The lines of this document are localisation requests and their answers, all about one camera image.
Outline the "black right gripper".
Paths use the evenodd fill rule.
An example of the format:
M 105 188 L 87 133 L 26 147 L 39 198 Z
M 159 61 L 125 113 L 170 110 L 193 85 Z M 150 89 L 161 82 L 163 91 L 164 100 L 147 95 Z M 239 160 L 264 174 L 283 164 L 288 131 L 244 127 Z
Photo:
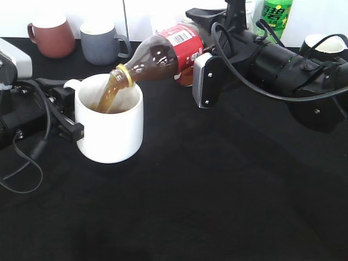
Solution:
M 226 9 L 199 9 L 192 8 L 185 12 L 187 18 L 191 19 L 192 27 L 196 30 L 199 36 L 203 39 L 204 53 L 211 53 L 217 55 L 217 51 L 214 49 L 213 38 L 211 36 L 211 28 L 213 23 L 223 23 L 225 21 L 227 10 Z M 229 49 L 229 44 L 225 39 L 222 39 L 222 50 L 225 52 L 226 57 L 230 64 L 237 70 L 239 74 L 246 77 L 246 72 L 250 66 L 252 53 L 254 52 L 253 39 L 256 37 L 249 31 L 243 31 L 240 33 L 229 32 L 229 36 L 232 39 L 234 50 Z M 241 81 L 233 72 L 231 72 L 228 66 L 222 60 L 223 75 L 222 75 L 222 88 L 221 92 L 232 91 L 241 87 Z

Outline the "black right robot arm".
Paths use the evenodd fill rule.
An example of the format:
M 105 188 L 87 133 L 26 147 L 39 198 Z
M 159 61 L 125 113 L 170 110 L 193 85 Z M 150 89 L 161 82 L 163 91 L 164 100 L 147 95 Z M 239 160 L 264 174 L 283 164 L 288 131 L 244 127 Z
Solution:
M 320 61 L 310 51 L 296 54 L 279 40 L 264 19 L 262 35 L 246 29 L 242 3 L 227 9 L 193 8 L 186 16 L 206 29 L 213 45 L 194 63 L 192 94 L 200 108 L 211 108 L 226 88 L 242 83 L 251 90 L 288 105 L 305 127 L 328 133 L 347 119 L 347 62 Z

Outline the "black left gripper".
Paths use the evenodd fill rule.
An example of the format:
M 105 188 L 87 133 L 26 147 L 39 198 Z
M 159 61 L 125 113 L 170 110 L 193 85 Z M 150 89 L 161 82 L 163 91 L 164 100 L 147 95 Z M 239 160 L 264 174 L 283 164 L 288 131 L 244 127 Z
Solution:
M 68 141 L 84 138 L 84 126 L 75 123 L 54 106 L 54 98 L 47 98 L 48 92 L 75 92 L 81 86 L 80 79 L 20 80 L 10 90 L 1 91 L 1 149 L 9 147 L 15 134 L 22 132 L 24 138 L 44 131 L 44 139 L 49 139 L 51 126 L 47 124 L 47 105 L 57 119 L 59 136 Z

